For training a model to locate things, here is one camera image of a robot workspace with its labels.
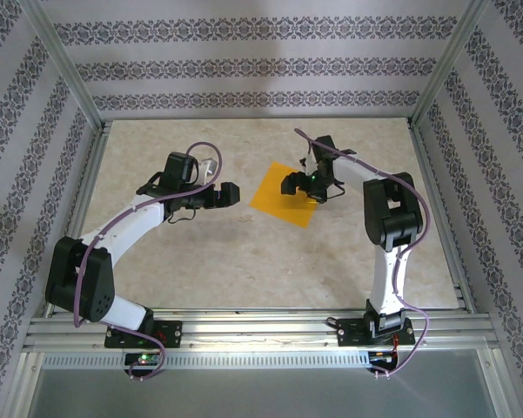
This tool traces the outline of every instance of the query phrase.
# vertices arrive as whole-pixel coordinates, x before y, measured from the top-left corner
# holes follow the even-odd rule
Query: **orange paper square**
[[[297,170],[273,162],[255,192],[250,206],[286,222],[307,228],[317,206],[316,201],[309,199],[304,192],[300,191],[295,196],[280,194],[282,180],[295,171]]]

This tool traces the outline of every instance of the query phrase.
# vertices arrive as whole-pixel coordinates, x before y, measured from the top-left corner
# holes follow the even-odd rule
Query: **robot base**
[[[180,348],[182,322],[180,320],[154,320],[152,332],[147,333],[163,343],[165,348]],[[105,348],[158,348],[157,344],[132,334],[108,327]]]
[[[412,322],[408,318],[405,318],[404,326],[399,331],[374,338],[368,333],[363,318],[327,318],[327,325],[337,330],[339,347],[392,346],[394,335],[399,337],[400,346],[412,346],[416,343]]]

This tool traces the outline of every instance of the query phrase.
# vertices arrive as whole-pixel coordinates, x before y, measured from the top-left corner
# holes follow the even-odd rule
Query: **robotic arm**
[[[336,149],[330,136],[317,138],[317,141]],[[405,328],[406,317],[393,289],[393,268],[399,254],[416,240],[422,230],[418,201],[402,185],[380,177],[360,164],[338,157],[317,145],[313,145],[312,149],[313,153],[300,160],[305,172],[287,176],[282,182],[281,193],[293,195],[299,189],[321,204],[327,201],[327,189],[331,185],[348,184],[363,194],[365,230],[375,245],[375,276],[366,302],[365,332],[373,340],[398,333]],[[344,152],[355,154],[352,150]],[[413,186],[410,174],[402,172],[395,176]],[[409,252],[403,255],[397,274],[397,289],[401,298],[408,256]]]
[[[115,294],[112,274],[114,266],[120,257],[151,229],[165,221],[171,222],[174,213],[179,209],[191,209],[195,214],[200,208],[232,206],[239,202],[239,188],[233,183],[222,183],[221,190],[217,191],[214,185],[210,185],[202,192],[184,198],[154,203],[137,211],[135,208],[151,198],[197,190],[205,183],[207,177],[215,172],[216,165],[212,159],[199,164],[195,158],[187,154],[172,152],[164,171],[157,172],[145,185],[137,189],[137,196],[120,213],[131,208],[134,208],[134,212],[119,219],[101,237],[87,260],[79,303],[79,312],[84,319],[91,322],[102,321],[151,335],[152,311]],[[197,177],[192,182],[194,167]],[[120,218],[120,213],[107,224]],[[83,255],[103,228],[104,226],[101,226],[80,239],[64,237],[57,242],[45,293],[49,303],[73,312],[77,274]]]

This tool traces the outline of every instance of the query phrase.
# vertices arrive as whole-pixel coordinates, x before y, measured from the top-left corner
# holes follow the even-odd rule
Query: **beige floor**
[[[199,140],[223,153],[221,181],[240,186],[241,203],[200,211],[192,222],[163,224],[115,267],[117,293],[149,307],[364,307],[373,246],[354,190],[319,206],[307,229],[249,203],[272,161],[300,168],[306,143],[292,132],[331,134],[389,172],[410,172],[424,193],[404,119],[117,121],[112,126],[84,230],[103,224],[164,168],[168,154]],[[211,156],[206,148],[194,153]],[[435,227],[410,258],[406,300],[458,307]]]

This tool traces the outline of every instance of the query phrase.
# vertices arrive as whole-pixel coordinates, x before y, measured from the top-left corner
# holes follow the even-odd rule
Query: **wall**
[[[0,0],[0,411],[90,138],[28,19]]]
[[[523,405],[523,0],[487,6],[420,132]]]
[[[105,118],[409,116],[466,0],[50,0]]]

